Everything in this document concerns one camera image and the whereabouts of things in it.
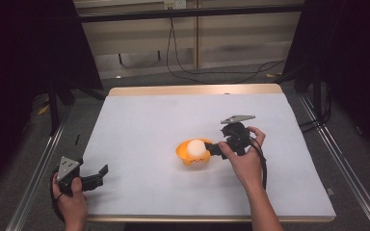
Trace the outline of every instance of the wrist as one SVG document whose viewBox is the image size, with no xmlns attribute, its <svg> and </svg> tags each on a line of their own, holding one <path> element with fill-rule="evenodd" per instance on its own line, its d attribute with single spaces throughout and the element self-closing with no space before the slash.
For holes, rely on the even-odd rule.
<svg viewBox="0 0 370 231">
<path fill-rule="evenodd" d="M 65 231 L 83 231 L 85 228 L 84 221 L 66 222 Z"/>
<path fill-rule="evenodd" d="M 255 198 L 261 197 L 263 193 L 266 193 L 261 182 L 247 182 L 243 184 L 243 187 L 250 202 L 253 202 Z"/>
</svg>

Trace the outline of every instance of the white ball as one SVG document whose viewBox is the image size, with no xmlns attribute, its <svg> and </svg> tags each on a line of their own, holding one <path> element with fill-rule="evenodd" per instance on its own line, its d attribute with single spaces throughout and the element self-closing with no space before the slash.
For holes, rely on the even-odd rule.
<svg viewBox="0 0 370 231">
<path fill-rule="evenodd" d="M 186 147 L 188 154 L 195 158 L 202 158 L 205 155 L 205 143 L 201 140 L 193 140 L 188 143 Z"/>
</svg>

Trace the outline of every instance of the aluminum rail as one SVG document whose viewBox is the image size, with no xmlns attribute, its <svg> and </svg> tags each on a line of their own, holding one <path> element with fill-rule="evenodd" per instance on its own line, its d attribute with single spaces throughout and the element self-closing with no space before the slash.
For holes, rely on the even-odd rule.
<svg viewBox="0 0 370 231">
<path fill-rule="evenodd" d="M 310 118 L 313 121 L 316 121 L 318 117 L 314 112 L 314 106 L 312 105 L 309 98 L 306 95 L 302 94 L 301 99 Z M 359 205 L 370 220 L 370 194 L 359 181 L 356 173 L 353 171 L 341 149 L 338 147 L 338 144 L 335 142 L 327 126 L 325 124 L 320 124 L 319 122 L 314 122 L 314 125 L 317 127 L 321 138 L 326 144 L 327 149 L 329 150 L 332 158 L 335 160 L 336 165 L 347 181 L 350 189 L 353 191 L 353 194 L 356 197 Z"/>
<path fill-rule="evenodd" d="M 26 189 L 25 193 L 22 196 L 22 199 L 17 205 L 16 210 L 14 211 L 13 216 L 6 228 L 6 231 L 22 230 L 23 224 L 25 223 L 26 218 L 28 217 L 33 202 L 35 201 L 35 197 L 40 187 L 44 173 L 47 170 L 47 167 L 53 156 L 53 152 L 55 151 L 59 139 L 62 136 L 65 124 L 69 119 L 71 108 L 72 106 L 66 107 L 66 111 L 62 119 L 62 122 L 60 123 L 54 135 L 50 137 L 46 147 L 44 148 L 38 166 L 36 167 L 35 172 L 32 175 L 32 179 L 29 182 L 28 188 Z"/>
</svg>

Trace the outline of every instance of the finger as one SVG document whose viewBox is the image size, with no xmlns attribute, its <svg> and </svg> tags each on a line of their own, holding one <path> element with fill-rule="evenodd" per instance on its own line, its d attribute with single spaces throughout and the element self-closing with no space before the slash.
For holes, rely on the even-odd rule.
<svg viewBox="0 0 370 231">
<path fill-rule="evenodd" d="M 73 191 L 73 195 L 77 193 L 81 193 L 83 190 L 82 180 L 80 177 L 75 177 L 71 182 L 71 190 Z"/>
<path fill-rule="evenodd" d="M 230 147 L 224 141 L 220 141 L 218 143 L 219 148 L 221 148 L 222 152 L 226 155 L 226 157 L 232 162 L 236 157 L 235 153 L 230 149 Z"/>
<path fill-rule="evenodd" d="M 264 139 L 266 138 L 266 134 L 264 134 L 260 129 L 256 127 L 248 127 L 249 131 L 253 132 L 256 135 L 256 141 L 259 145 L 263 145 Z"/>
<path fill-rule="evenodd" d="M 58 176 L 58 173 L 56 172 L 56 173 L 53 175 L 53 179 L 52 179 L 53 195 L 54 195 L 56 198 L 61 194 L 60 189 L 59 189 L 59 186 L 57 185 L 57 176 Z"/>
</svg>

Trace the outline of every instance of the wooden table edge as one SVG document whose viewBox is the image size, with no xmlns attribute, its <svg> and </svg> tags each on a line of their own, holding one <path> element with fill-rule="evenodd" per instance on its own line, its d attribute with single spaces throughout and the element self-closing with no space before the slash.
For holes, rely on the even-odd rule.
<svg viewBox="0 0 370 231">
<path fill-rule="evenodd" d="M 123 87 L 111 89 L 109 96 L 252 93 L 282 93 L 282 90 L 277 84 Z"/>
<path fill-rule="evenodd" d="M 335 219 L 335 216 L 280 216 L 282 223 L 326 223 Z M 224 222 L 251 222 L 250 216 L 244 217 L 198 217 L 198 216 L 89 216 L 92 222 L 192 222 L 192 223 L 224 223 Z"/>
</svg>

